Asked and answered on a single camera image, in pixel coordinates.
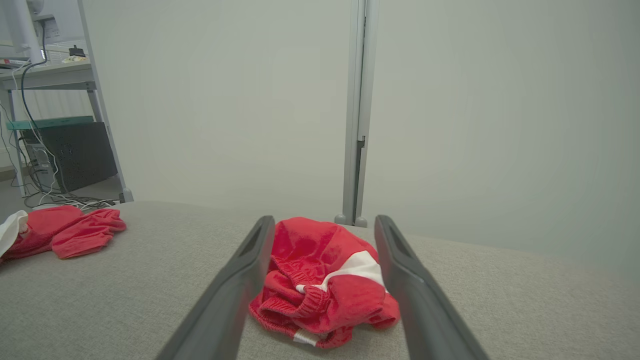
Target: desk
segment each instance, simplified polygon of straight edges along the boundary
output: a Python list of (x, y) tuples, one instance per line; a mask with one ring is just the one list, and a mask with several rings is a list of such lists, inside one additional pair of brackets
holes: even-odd
[[(19, 70), (15, 73), (15, 79), (18, 86), (20, 86), (20, 79), (22, 77), (22, 71)], [(95, 93), (95, 81), (93, 79), (93, 70), (90, 60), (64, 63), (58, 65), (34, 67), (27, 72), (24, 78), (25, 90), (86, 90), (89, 95), (89, 101), (91, 102), (91, 108), (93, 110), (93, 116), (98, 122), (102, 122), (100, 115), (100, 107), (98, 105), (98, 97)], [(14, 121), (15, 108), (13, 106), (13, 93), (17, 92), (20, 97), (20, 88), (15, 88), (11, 72), (0, 75), (0, 102), (3, 104), (9, 104), (11, 117), (9, 121)], [(13, 132), (13, 137), (18, 146), (18, 134)], [(17, 158), (18, 168), (22, 169), (22, 158), (17, 149), (15, 150), (15, 157)], [(11, 156), (11, 150), (7, 148), (7, 153)], [(24, 180), (22, 178), (22, 172), (17, 174), (18, 185), (20, 186), (20, 194), (25, 197), (26, 192), (24, 189)]]

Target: white stripe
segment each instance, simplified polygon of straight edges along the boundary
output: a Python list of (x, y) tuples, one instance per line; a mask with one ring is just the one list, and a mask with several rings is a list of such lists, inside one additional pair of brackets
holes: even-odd
[(294, 342), (309, 344), (311, 346), (315, 346), (319, 340), (320, 336), (312, 334), (311, 332), (308, 332), (302, 328), (298, 329), (298, 331), (296, 331), (296, 333), (293, 335)]
[(347, 261), (342, 264), (342, 266), (334, 271), (330, 272), (325, 278), (322, 284), (299, 284), (296, 285), (296, 290), (299, 293), (305, 293), (305, 286), (311, 285), (316, 288), (322, 289), (324, 292), (327, 291), (327, 286), (329, 284), (329, 279), (338, 275), (356, 275), (366, 277), (367, 279), (373, 280), (378, 284), (385, 286), (385, 283), (382, 281), (382, 273), (380, 272), (380, 265), (376, 262), (376, 260), (371, 256), (371, 254), (364, 250), (360, 252), (356, 252), (351, 255)]

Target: desk leg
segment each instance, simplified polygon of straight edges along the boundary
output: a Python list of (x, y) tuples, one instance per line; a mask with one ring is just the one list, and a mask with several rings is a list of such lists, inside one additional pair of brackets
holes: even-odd
[(91, 109), (93, 110), (93, 117), (96, 122), (102, 122), (102, 116), (100, 115), (100, 106), (98, 105), (98, 97), (95, 90), (87, 90), (89, 95), (89, 102), (91, 103)]
[[(10, 114), (8, 115), (11, 116), (11, 118), (6, 119), (6, 121), (15, 121), (15, 108), (13, 106), (13, 97), (12, 97), (11, 90), (7, 90), (6, 97), (3, 96), (2, 103), (7, 104), (9, 106)], [(4, 126), (3, 130), (6, 130), (6, 125), (0, 124), (0, 126)], [(20, 151), (19, 151), (20, 143), (18, 143), (18, 132), (12, 131), (12, 134), (10, 134), (9, 136), (13, 136), (15, 147), (12, 147), (11, 145), (7, 144), (8, 147), (6, 149), (6, 152), (9, 155), (9, 157), (12, 157), (13, 163), (17, 164), (18, 169), (16, 170), (18, 170), (18, 172), (15, 175), (15, 177), (18, 180), (18, 186), (19, 186), (18, 189), (20, 189), (20, 194), (22, 195), (22, 197), (25, 197), (27, 196), (27, 192), (24, 187), (24, 179), (22, 178), (22, 168), (24, 164), (22, 164), (22, 157), (20, 156)]]

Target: red and white garment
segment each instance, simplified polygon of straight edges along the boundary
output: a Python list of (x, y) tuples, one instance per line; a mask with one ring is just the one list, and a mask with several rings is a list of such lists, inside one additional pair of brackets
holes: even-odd
[(277, 223), (264, 288), (249, 311), (267, 330), (319, 348), (347, 343), (360, 323), (385, 329), (400, 319), (376, 250), (342, 226), (307, 218)]

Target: gray floor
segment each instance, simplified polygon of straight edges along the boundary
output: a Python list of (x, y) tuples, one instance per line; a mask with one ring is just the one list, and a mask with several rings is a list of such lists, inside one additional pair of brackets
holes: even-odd
[[(11, 187), (11, 183), (11, 180), (0, 181), (0, 224), (9, 215), (18, 210), (31, 211), (30, 208), (24, 205), (24, 198), (20, 196), (20, 189)], [(27, 185), (27, 189), (29, 193), (35, 191), (31, 185)], [(78, 196), (96, 197), (98, 199), (117, 199), (118, 194), (121, 192), (120, 180), (117, 176), (114, 176), (86, 188), (78, 189), (73, 193)], [(37, 205), (40, 198), (41, 195), (35, 195), (28, 200), (28, 204), (31, 206)], [(42, 202), (50, 201), (50, 198), (46, 197)]]

